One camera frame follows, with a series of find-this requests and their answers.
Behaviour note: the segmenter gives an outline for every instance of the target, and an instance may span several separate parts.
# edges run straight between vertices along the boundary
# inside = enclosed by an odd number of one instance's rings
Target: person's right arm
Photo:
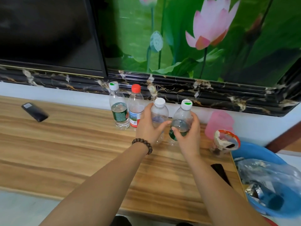
[[[172,128],[182,154],[192,170],[195,183],[215,226],[269,226],[250,204],[233,190],[200,155],[200,122],[191,112],[193,123],[183,137]]]

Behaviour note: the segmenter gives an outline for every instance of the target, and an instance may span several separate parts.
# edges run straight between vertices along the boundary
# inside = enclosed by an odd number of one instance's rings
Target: clear plastic bottle
[[[153,126],[157,128],[161,123],[168,120],[168,108],[165,106],[165,100],[163,98],[157,98],[155,104],[152,106],[151,117],[153,121]],[[157,143],[161,143],[164,140],[164,132],[157,140]]]
[[[118,82],[109,83],[110,88],[110,107],[116,126],[121,130],[127,129],[130,126],[128,107],[122,92],[119,91]]]
[[[133,84],[132,93],[129,97],[129,117],[130,117],[130,125],[132,127],[137,128],[144,107],[145,107],[145,102],[141,94],[141,86],[138,84]]]
[[[171,127],[176,127],[180,131],[182,136],[186,136],[186,134],[190,130],[192,120],[193,120],[190,114],[191,108],[192,108],[192,101],[185,99],[182,101],[181,107],[175,112],[169,131],[170,138],[168,142],[170,145],[177,144],[177,139]]]

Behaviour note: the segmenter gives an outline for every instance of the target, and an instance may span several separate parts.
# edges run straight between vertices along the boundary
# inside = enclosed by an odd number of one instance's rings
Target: person's right hand
[[[190,157],[200,155],[200,121],[194,112],[190,111],[190,113],[193,117],[193,123],[186,136],[183,137],[176,127],[172,127],[173,133],[180,145],[181,152],[186,160]]]

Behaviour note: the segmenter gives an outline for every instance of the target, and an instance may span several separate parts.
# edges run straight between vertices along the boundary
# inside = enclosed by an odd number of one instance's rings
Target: clear plastic bag
[[[245,159],[238,162],[238,173],[245,183],[279,182],[301,196],[301,172],[291,165]]]

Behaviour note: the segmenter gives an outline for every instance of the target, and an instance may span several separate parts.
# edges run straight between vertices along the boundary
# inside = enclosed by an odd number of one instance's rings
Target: white wall
[[[99,109],[110,109],[109,96],[107,95],[62,89],[0,82],[0,95]],[[171,117],[174,115],[179,106],[180,105],[176,104],[167,104],[169,115]],[[207,123],[213,109],[193,107],[192,111],[198,115],[202,123]],[[301,121],[301,104],[282,118],[232,111],[227,112],[234,118],[234,131],[241,140],[262,146],[268,144],[293,125]]]

